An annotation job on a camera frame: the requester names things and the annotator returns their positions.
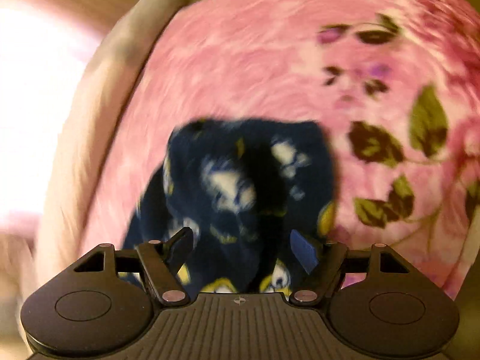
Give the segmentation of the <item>pink floral bed blanket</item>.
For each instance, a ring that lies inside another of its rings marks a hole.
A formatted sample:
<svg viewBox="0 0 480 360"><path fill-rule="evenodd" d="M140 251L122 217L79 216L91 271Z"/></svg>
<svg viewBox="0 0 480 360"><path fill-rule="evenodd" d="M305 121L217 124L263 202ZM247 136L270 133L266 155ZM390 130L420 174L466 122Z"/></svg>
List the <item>pink floral bed blanket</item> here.
<svg viewBox="0 0 480 360"><path fill-rule="evenodd" d="M479 252L479 14L465 0L203 0L124 109L80 248L123 246L173 131L311 121L334 167L326 240L393 247L451 297Z"/></svg>

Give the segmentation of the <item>navy cartoon print fleece garment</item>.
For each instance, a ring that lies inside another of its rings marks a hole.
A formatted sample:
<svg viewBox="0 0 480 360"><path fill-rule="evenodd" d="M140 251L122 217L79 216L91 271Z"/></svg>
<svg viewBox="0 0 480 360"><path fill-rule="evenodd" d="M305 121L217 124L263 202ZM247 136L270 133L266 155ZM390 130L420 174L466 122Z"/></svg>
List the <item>navy cartoon print fleece garment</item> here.
<svg viewBox="0 0 480 360"><path fill-rule="evenodd" d="M193 250L187 293L290 294L307 277L301 241L322 242L335 197L333 160L311 122L205 119L175 129L137 203L123 246L165 242L182 228Z"/></svg>

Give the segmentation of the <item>cream quilted duvet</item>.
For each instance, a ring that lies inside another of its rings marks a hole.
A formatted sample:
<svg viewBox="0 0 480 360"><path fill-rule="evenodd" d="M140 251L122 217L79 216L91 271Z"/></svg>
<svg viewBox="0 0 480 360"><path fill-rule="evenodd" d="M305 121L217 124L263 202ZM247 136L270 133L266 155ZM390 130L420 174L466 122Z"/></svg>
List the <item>cream quilted duvet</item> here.
<svg viewBox="0 0 480 360"><path fill-rule="evenodd" d="M156 39L188 0L139 0L101 41L58 139L33 266L41 287L77 260L116 125Z"/></svg>

